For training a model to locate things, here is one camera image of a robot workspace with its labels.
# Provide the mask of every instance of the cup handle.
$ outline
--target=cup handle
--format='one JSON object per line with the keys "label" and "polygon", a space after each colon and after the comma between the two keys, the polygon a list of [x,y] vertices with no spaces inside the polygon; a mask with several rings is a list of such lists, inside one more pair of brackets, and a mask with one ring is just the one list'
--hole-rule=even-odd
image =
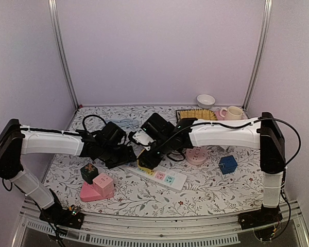
{"label": "cup handle", "polygon": [[226,111],[226,112],[227,112],[227,111],[228,111],[228,108],[222,107],[222,108],[220,109],[220,112],[219,112],[220,116],[223,117],[223,118],[225,118],[226,116],[222,114],[223,111]]}

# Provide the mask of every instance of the blue cube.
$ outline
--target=blue cube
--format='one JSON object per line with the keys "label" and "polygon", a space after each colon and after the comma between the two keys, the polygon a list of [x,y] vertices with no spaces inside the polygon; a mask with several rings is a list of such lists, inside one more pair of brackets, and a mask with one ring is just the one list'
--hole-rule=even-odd
{"label": "blue cube", "polygon": [[236,170],[237,161],[233,155],[226,156],[220,159],[220,163],[218,164],[222,174],[232,173]]}

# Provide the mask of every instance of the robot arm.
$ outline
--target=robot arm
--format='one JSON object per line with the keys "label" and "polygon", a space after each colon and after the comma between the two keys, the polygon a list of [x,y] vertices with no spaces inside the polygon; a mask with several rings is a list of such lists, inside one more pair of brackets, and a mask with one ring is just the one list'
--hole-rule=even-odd
{"label": "robot arm", "polygon": [[[119,144],[125,136],[126,133],[112,122],[102,130],[90,133],[84,130],[35,129],[12,119],[0,134],[0,178],[10,180],[43,209],[52,223],[57,223],[66,209],[62,208],[53,191],[22,166],[21,154],[61,153],[93,160],[98,158],[108,168],[113,168],[136,161],[132,147]],[[80,228],[82,220],[79,219],[76,224],[68,226]]]}
{"label": "robot arm", "polygon": [[147,150],[140,154],[139,165],[154,169],[164,155],[183,148],[223,145],[260,149],[260,167],[264,174],[262,209],[257,215],[241,215],[240,220],[245,228],[277,222],[281,218],[279,198],[286,166],[285,139],[276,122],[266,118],[273,116],[262,113],[261,118],[236,121],[186,118],[174,127],[154,113],[141,126],[142,131],[133,136],[134,141]]}

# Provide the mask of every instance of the white wall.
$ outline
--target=white wall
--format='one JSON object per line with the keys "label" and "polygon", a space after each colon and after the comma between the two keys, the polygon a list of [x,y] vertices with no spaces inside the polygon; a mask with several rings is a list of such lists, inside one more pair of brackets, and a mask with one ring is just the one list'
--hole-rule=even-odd
{"label": "white wall", "polygon": [[79,102],[242,105],[264,2],[57,1]]}
{"label": "white wall", "polygon": [[[73,114],[47,0],[0,1],[0,132],[11,118],[34,127],[65,128]],[[23,164],[38,176],[50,156]],[[23,196],[0,180],[0,247],[12,242]]]}
{"label": "white wall", "polygon": [[[309,1],[274,1],[264,56],[249,108],[252,116],[270,111],[297,128],[300,155],[287,170],[287,192],[297,198],[309,230]],[[297,147],[284,128],[286,156]]]}

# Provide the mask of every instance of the pink outlet cover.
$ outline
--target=pink outlet cover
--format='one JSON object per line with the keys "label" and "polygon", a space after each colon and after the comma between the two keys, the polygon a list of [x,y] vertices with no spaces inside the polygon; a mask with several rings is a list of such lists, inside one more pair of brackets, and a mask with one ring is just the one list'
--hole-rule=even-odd
{"label": "pink outlet cover", "polygon": [[97,193],[94,190],[92,184],[88,184],[87,182],[83,183],[83,186],[80,192],[80,199],[82,202],[93,202],[93,201],[108,199],[111,197],[113,197],[113,191],[107,196],[103,197],[101,194]]}
{"label": "pink outlet cover", "polygon": [[93,188],[97,191],[97,193],[105,197],[114,189],[113,179],[105,173],[101,173],[93,179]]}
{"label": "pink outlet cover", "polygon": [[185,152],[186,160],[195,166],[203,164],[207,160],[207,150],[206,146],[188,148]]}

